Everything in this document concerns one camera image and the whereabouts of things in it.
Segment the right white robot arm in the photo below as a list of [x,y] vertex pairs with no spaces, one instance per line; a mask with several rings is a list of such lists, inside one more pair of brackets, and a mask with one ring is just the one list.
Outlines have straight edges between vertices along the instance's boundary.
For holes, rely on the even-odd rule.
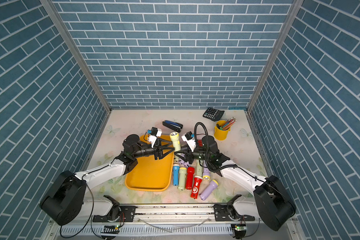
[[281,226],[296,214],[297,207],[287,193],[282,182],[274,175],[264,177],[238,166],[218,149],[212,136],[201,139],[198,145],[194,136],[172,133],[170,139],[175,155],[185,162],[199,161],[210,172],[237,183],[251,192],[255,201],[250,203],[241,195],[232,198],[227,204],[230,218],[238,220],[244,215],[262,220],[270,229],[278,231]]

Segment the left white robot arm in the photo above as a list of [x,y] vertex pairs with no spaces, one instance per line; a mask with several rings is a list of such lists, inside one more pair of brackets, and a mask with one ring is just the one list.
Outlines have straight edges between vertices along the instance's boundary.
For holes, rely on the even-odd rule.
[[108,195],[96,199],[93,194],[87,199],[86,193],[131,172],[140,157],[154,156],[161,160],[176,150],[170,141],[149,136],[149,142],[145,143],[135,134],[123,141],[123,147],[124,150],[107,164],[82,172],[59,174],[42,198],[40,208],[60,226],[77,217],[101,216],[108,222],[118,221],[121,215],[118,201]]

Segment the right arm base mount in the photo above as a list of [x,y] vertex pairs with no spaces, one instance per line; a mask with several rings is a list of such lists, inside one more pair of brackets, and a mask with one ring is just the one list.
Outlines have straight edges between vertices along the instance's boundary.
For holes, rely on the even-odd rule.
[[255,200],[242,195],[236,195],[224,204],[214,204],[213,209],[216,222],[252,222],[259,218]]

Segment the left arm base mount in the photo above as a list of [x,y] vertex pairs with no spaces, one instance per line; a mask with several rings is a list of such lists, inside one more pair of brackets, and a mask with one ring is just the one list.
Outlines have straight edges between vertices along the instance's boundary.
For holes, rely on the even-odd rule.
[[95,223],[133,222],[137,209],[136,206],[121,205],[109,195],[103,195],[100,200],[95,200],[94,206],[93,222]]

